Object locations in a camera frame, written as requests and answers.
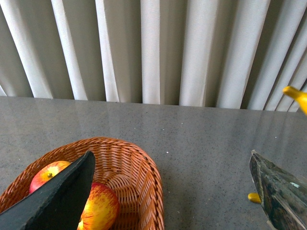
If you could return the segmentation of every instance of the speckled countertop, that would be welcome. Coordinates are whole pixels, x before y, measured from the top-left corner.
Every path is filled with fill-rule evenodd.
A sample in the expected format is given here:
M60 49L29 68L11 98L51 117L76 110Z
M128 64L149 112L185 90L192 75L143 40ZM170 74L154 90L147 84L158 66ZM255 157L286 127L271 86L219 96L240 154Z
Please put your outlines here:
M46 152L96 136L145 150L163 182L167 230L269 230L248 163L256 150L307 177L303 113L0 97L0 192Z

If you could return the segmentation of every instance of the yellow apple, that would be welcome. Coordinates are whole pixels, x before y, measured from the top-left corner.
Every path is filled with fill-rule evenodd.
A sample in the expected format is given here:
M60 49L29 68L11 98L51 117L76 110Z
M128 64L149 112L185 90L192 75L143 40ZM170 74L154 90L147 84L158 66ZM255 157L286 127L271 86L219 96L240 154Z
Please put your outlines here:
M71 163L68 161L56 161L47 165L34 176L30 184L29 192L34 192L36 189L49 181L52 177L57 175L70 164Z
M112 189L93 182L77 230L107 230L119 214L119 201Z

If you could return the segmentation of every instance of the curtain fold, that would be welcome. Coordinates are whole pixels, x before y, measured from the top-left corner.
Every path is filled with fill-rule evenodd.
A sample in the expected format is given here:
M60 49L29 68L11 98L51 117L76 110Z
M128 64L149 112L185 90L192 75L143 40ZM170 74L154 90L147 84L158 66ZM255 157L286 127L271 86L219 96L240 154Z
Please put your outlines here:
M283 1L263 64L251 93L248 109L263 110L306 6L307 1Z
M95 2L51 3L74 99L105 100Z
M33 96L72 99L51 2L1 0L0 5Z
M224 65L217 107L241 107L270 0L239 1Z
M0 96L296 112L307 0L0 0Z

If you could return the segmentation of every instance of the wicker basket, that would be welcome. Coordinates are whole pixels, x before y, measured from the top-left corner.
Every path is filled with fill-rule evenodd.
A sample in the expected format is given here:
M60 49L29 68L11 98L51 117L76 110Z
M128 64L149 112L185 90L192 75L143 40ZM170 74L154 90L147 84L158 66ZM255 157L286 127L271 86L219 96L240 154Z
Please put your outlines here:
M79 140L30 164L0 196L0 213L29 194L32 178L54 161L74 161L87 150L96 158L94 182L112 188L120 214L111 229L164 230L161 178L154 161L138 146L119 139Z

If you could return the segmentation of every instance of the woven basket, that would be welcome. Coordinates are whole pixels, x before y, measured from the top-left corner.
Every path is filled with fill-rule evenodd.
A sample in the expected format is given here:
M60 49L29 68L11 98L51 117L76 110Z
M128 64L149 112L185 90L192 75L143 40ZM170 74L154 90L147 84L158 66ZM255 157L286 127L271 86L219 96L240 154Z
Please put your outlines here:
M29 194L32 178L54 161L74 161L87 150L96 158L94 182L112 188L120 202L113 230L164 230L161 178L154 161L138 146L113 138L79 140L30 164L0 196L0 213Z

